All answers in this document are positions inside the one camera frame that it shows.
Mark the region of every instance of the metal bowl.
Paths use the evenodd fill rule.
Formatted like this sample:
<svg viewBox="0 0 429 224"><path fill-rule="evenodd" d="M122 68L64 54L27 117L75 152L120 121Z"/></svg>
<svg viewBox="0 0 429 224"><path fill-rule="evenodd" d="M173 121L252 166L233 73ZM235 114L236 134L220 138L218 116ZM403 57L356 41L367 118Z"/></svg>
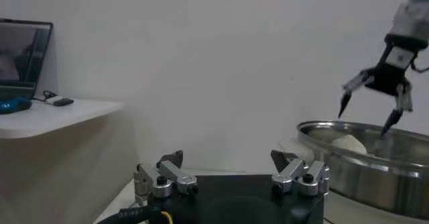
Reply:
<svg viewBox="0 0 429 224"><path fill-rule="evenodd" d="M298 125L298 139L312 148L315 160L331 169L330 189L345 197L392 213L429 219L429 136L338 121ZM353 135L368 151L358 154L332 146Z"/></svg>

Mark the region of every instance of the bowl rim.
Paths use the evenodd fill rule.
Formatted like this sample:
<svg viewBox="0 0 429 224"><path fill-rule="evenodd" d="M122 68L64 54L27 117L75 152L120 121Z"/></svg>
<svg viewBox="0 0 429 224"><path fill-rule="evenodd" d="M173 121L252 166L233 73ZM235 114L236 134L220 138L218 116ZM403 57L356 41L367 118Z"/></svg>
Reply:
<svg viewBox="0 0 429 224"><path fill-rule="evenodd" d="M318 120L318 121L306 121L298 124L298 140L303 144L309 146L314 151L322 152L325 155L334 156L342 160L346 160L353 164L358 164L366 168L372 168L374 170L381 170L384 172L391 172L394 174L400 174L404 176L411 176L414 178L429 178L429 165L423 165L413 162L403 162L398 160L390 160L386 158L380 158L365 154L356 153L351 150L345 150L320 141L319 139L310 137L302 131L303 128L310 126L327 126L327 127L346 127L346 126L359 126L367 129L379 130L382 127L378 125L371 125L366 123L355 123L346 121L331 121L331 120ZM402 135L421 137L429 140L429 136L414 133L411 131L404 131L401 129L390 129L389 134L400 133Z"/></svg>

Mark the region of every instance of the white desk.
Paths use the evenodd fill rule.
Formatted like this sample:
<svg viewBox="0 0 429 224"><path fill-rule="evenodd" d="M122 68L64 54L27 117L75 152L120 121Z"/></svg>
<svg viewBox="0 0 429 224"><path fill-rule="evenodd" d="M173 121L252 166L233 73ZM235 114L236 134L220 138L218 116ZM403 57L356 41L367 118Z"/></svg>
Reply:
<svg viewBox="0 0 429 224"><path fill-rule="evenodd" d="M74 99L65 107L33 101L30 109L0 115L0 139L40 135L103 116L123 108L123 103Z"/></svg>

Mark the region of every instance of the laptop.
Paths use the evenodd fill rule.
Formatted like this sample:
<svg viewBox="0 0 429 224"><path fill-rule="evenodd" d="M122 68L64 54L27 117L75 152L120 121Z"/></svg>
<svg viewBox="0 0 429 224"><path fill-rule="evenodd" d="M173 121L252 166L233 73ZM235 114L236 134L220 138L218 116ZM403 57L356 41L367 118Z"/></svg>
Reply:
<svg viewBox="0 0 429 224"><path fill-rule="evenodd" d="M0 18L0 101L34 96L53 27Z"/></svg>

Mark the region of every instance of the blue computer mouse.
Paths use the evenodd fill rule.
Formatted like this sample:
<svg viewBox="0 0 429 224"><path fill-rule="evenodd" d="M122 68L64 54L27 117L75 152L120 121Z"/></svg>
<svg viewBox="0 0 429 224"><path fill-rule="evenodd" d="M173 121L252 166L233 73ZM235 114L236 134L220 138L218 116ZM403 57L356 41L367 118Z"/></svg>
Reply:
<svg viewBox="0 0 429 224"><path fill-rule="evenodd" d="M27 110L32 106L32 101L22 97L15 97L10 101L0 102L0 114L15 113Z"/></svg>

